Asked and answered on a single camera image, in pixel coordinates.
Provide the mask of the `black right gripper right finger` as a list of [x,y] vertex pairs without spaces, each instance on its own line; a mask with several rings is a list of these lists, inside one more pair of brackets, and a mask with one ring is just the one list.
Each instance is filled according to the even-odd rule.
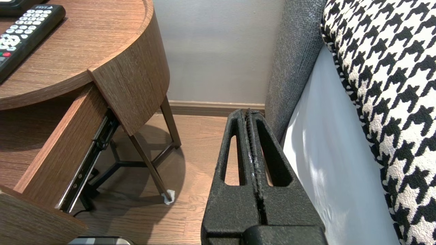
[[250,111],[250,147],[261,218],[266,225],[324,224],[261,113]]

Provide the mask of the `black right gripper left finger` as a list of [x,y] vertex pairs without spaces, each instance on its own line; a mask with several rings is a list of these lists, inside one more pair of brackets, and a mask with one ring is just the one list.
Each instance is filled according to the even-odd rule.
[[[236,138],[239,185],[225,183],[231,139]],[[203,245],[240,245],[248,228],[260,224],[257,184],[246,127],[246,114],[235,110],[227,119],[223,140],[201,223]]]

